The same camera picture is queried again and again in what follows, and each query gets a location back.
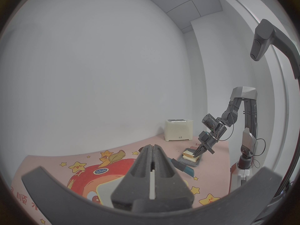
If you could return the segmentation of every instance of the white wall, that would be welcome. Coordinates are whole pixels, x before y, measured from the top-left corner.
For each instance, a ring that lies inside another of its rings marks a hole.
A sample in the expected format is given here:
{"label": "white wall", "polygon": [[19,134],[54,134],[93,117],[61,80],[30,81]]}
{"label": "white wall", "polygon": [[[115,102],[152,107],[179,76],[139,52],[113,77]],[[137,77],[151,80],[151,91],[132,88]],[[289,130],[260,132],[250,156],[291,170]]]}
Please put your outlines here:
{"label": "white wall", "polygon": [[[207,87],[208,113],[220,117],[227,109],[233,88],[256,86],[250,56],[235,31],[235,27],[222,11],[200,17],[192,22],[203,60]],[[241,155],[242,132],[245,128],[244,105],[238,111],[238,121],[229,141],[230,163]],[[222,136],[230,136],[233,126]]]}
{"label": "white wall", "polygon": [[[250,54],[252,41],[254,37],[254,30],[251,28],[254,27],[255,29],[255,27],[258,24],[257,21],[252,17],[252,15],[249,12],[246,11],[246,8],[243,7],[236,0],[220,0],[220,2],[222,4],[224,13],[226,13],[228,18],[232,21],[232,25],[235,31],[239,34],[241,42],[244,44],[244,47],[247,50],[247,54]],[[272,54],[269,55],[268,61],[270,61],[271,64],[273,60],[271,60],[270,57],[272,57],[273,59],[275,57]],[[255,62],[252,59],[250,59],[250,66],[253,68],[254,75],[256,77],[255,87],[258,93],[258,138],[263,138],[266,140],[265,152],[261,156],[255,158],[261,164],[261,167],[263,166],[264,160],[270,148],[272,136],[280,137],[283,134],[284,123],[279,123],[279,121],[282,121],[285,116],[284,93],[282,87],[283,82],[280,80],[279,74],[279,78],[277,78],[277,86],[281,86],[282,94],[278,94],[278,92],[276,93],[277,102],[275,106],[274,87],[268,61],[266,59],[266,56],[264,56],[258,62]],[[279,129],[277,128],[277,132],[273,133],[275,120],[276,124],[280,125],[280,127]],[[258,140],[256,148],[257,151],[255,152],[255,154],[261,154],[264,148],[264,142],[262,140]],[[253,172],[255,173],[256,171],[257,168],[253,167]]]}
{"label": "white wall", "polygon": [[192,30],[185,33],[184,38],[192,81],[193,134],[194,136],[198,136],[203,130],[206,130],[206,126],[202,123],[202,119],[208,113],[206,78],[195,32]]}
{"label": "white wall", "polygon": [[0,166],[74,155],[192,119],[182,32],[150,0],[28,0],[0,41]]}
{"label": "white wall", "polygon": [[[260,0],[237,1],[247,9],[247,11],[239,13],[245,18],[253,34],[258,21],[265,18],[289,36],[278,18],[263,2]],[[252,14],[252,20],[246,18],[246,16],[250,14]],[[300,127],[298,81],[294,79],[289,60],[277,48],[270,46],[264,57],[268,62],[271,72],[275,96],[274,128],[270,149],[267,153],[264,166],[284,176],[294,155]]]}

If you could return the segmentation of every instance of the pink table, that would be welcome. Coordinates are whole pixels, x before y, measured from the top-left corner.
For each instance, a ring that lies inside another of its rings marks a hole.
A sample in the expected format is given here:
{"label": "pink table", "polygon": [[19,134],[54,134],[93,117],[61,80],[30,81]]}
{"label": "pink table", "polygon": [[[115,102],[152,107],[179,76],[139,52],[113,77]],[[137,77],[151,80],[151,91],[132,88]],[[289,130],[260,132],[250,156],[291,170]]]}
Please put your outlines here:
{"label": "pink table", "polygon": [[[113,188],[126,174],[145,145],[160,145],[168,157],[178,159],[185,148],[197,148],[198,137],[193,140],[164,140],[163,134],[106,151],[89,154],[43,157],[27,156],[18,168],[11,190],[17,201],[39,224],[50,224],[28,195],[21,176],[32,169],[43,166],[59,182],[93,202],[109,206],[104,198],[109,197]],[[198,167],[193,168],[195,177],[182,171],[179,175],[195,196],[193,207],[199,207],[224,197],[229,192],[230,160],[228,142],[218,142],[215,153],[205,152]]]}

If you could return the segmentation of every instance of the cartoon character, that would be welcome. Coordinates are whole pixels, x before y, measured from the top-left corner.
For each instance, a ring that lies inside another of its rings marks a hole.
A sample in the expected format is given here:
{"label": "cartoon character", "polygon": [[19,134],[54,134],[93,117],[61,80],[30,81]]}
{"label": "cartoon character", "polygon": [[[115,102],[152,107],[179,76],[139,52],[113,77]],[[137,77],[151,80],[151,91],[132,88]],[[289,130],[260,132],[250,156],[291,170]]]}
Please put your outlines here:
{"label": "cartoon character", "polygon": [[122,158],[124,158],[126,154],[123,150],[120,150],[115,154],[113,154],[113,152],[109,152],[108,150],[106,150],[105,152],[102,152],[101,155],[102,157],[100,158],[100,161],[103,163],[101,163],[99,167],[105,167],[109,164],[117,162]]}
{"label": "cartoon character", "polygon": [[101,204],[97,194],[97,187],[121,178],[126,175],[135,159],[123,159],[125,152],[118,153],[105,151],[101,153],[101,164],[96,164],[85,168],[85,171],[78,171],[68,182],[67,187],[77,194]]}

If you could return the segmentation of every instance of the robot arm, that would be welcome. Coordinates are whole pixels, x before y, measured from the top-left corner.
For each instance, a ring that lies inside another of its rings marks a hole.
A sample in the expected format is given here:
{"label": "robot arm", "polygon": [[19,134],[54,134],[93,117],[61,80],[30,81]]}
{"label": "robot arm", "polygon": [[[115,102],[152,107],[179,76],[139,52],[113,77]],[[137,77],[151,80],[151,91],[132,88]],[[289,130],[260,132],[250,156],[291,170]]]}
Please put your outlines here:
{"label": "robot arm", "polygon": [[207,150],[212,154],[212,146],[215,145],[220,137],[225,133],[227,127],[231,127],[238,118],[238,110],[242,100],[245,105],[245,130],[243,131],[241,152],[246,159],[253,156],[253,148],[256,140],[257,125],[257,91],[250,87],[236,87],[233,89],[227,110],[221,118],[215,119],[211,114],[207,114],[202,122],[210,129],[210,132],[202,131],[198,140],[201,146],[194,152],[194,157],[200,156]]}
{"label": "robot arm", "polygon": [[300,56],[294,43],[277,27],[266,19],[262,19],[255,28],[254,40],[250,56],[259,61],[269,45],[273,44],[290,60],[295,79],[300,78]]}

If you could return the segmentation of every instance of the bread slice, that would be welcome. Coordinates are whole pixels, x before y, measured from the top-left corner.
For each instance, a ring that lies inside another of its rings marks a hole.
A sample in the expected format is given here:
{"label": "bread slice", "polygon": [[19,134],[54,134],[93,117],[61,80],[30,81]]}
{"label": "bread slice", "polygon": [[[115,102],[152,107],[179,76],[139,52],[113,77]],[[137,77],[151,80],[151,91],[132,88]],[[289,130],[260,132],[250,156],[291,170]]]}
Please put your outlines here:
{"label": "bread slice", "polygon": [[188,151],[188,150],[185,150],[183,153],[182,153],[182,157],[186,160],[189,160],[193,163],[197,162],[197,160],[199,159],[199,156],[197,157],[194,157],[193,153]]}

